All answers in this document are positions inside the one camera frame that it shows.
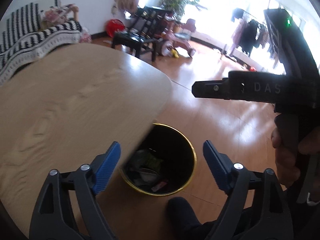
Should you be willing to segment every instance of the red ball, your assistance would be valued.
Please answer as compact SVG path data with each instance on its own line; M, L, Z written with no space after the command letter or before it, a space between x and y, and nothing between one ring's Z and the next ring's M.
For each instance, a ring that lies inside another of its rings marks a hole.
M124 29L124 24L118 19L109 20L106 24L106 32L111 38L113 38L115 32L123 31Z

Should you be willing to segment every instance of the blue rubber tip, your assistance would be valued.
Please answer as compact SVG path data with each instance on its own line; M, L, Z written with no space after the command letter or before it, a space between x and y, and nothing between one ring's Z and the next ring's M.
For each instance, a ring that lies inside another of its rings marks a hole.
M231 174L232 161L227 155L219 153L210 141L204 142L203 155L218 188L228 194L234 186Z
M96 183L92 187L92 191L95 195L106 189L113 170L115 169L120 158L120 153L121 148L118 142L114 142L105 153L106 156L104 160L95 172Z

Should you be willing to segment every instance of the striped sofa cover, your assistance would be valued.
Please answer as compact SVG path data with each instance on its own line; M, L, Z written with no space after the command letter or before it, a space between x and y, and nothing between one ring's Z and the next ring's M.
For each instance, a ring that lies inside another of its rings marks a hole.
M81 26L73 20L39 31L40 13L42 8L50 8L48 4L57 7L60 6L60 0L32 2L1 20L0 86L23 65L41 59L60 45L79 42Z

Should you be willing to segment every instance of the gold rim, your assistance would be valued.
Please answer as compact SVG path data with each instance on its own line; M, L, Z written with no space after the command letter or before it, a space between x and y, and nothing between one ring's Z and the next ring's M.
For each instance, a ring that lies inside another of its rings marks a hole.
M162 126L166 126L166 127L169 127L175 131L177 131L179 134L181 134L185 139L186 141L189 143L191 149L192 149L192 152L193 152L193 159L194 159L194 165L193 165L193 170L192 170L192 173L191 173L191 176L190 178L188 179L188 181L182 186L180 187L179 189L173 191L173 192L170 192L170 193L166 193L166 194L155 194L155 193L150 193L150 192L146 192L140 188L138 188L137 186L135 186L128 178L127 176L124 174L124 171L122 170L122 168L119 168L119 171L120 171L120 174L122 176L122 178L124 179L124 181L126 183L128 183L132 188L134 188L136 191L138 192L141 192L143 194L147 194L147 195L150 195L150 196L157 196L157 197L163 197L163 196L169 196L169 195L173 195L173 194L176 194L177 192L183 190L186 186L188 186L188 184L190 183L190 181L192 180L193 178L193 175L195 174L195 170L196 170L196 164L197 164L197 155L196 155L196 152L195 152L195 149L193 148L191 142L188 140L187 137L184 136L184 134L182 134L180 131L178 131L177 129L169 126L169 125L166 125L166 124L162 124L162 123L153 123L154 125L162 125Z

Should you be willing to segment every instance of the silver bolt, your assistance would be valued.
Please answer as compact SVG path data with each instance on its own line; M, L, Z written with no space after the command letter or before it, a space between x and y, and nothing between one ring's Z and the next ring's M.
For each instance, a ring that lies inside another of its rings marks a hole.
M273 171L273 169L270 169L270 168L266 169L266 173L268 173L269 175L275 174L275 172Z
M57 171L56 169L51 170L51 171L49 172L49 174L50 174L51 176L54 176L54 175L56 175L57 173L58 173L58 171Z
M83 164L81 167L80 167L81 171L87 171L88 169L90 169L90 165L89 164Z
M235 163L233 164L233 166L237 169L237 170L242 170L243 169L243 165L241 163Z

